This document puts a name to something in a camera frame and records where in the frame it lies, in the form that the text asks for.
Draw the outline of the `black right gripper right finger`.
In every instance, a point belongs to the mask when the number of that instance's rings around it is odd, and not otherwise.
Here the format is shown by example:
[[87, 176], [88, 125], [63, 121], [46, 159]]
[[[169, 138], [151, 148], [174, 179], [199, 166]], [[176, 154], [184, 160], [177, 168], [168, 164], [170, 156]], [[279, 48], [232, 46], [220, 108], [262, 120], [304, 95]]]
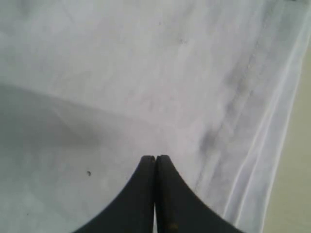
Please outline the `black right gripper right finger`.
[[188, 187], [167, 155], [156, 158], [155, 211], [159, 233], [238, 233]]

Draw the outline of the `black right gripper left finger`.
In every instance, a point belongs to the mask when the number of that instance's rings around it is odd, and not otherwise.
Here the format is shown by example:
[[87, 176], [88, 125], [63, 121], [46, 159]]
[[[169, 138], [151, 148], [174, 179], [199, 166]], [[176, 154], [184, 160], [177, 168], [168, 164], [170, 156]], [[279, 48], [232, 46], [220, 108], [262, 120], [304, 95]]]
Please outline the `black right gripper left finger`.
[[156, 159], [142, 156], [116, 198], [77, 233], [151, 233], [154, 225]]

